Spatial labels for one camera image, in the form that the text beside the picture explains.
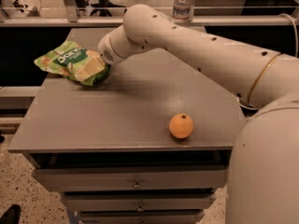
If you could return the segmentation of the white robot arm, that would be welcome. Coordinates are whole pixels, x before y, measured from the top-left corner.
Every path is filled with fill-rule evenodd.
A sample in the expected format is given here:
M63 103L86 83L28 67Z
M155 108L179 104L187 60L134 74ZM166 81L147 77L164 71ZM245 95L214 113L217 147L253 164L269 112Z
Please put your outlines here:
M117 64L165 49L257 108L235 139L226 224L299 224L299 62L279 52L181 27L146 5L98 44Z

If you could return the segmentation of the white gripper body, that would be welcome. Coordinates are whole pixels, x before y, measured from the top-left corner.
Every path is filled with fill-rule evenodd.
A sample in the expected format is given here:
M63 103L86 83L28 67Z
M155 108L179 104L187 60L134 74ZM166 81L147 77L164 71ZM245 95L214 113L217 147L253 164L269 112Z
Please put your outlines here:
M122 25L106 34L97 47L100 57L110 65L121 63L132 55L150 50L149 45L139 45L131 40Z

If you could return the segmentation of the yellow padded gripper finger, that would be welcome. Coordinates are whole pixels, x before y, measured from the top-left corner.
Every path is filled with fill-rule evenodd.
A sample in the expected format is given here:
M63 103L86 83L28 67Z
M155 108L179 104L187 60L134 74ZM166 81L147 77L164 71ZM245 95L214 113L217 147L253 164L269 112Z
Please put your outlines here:
M105 63L98 57L91 57L84 63L80 63L75 69L77 81L84 81L105 69Z

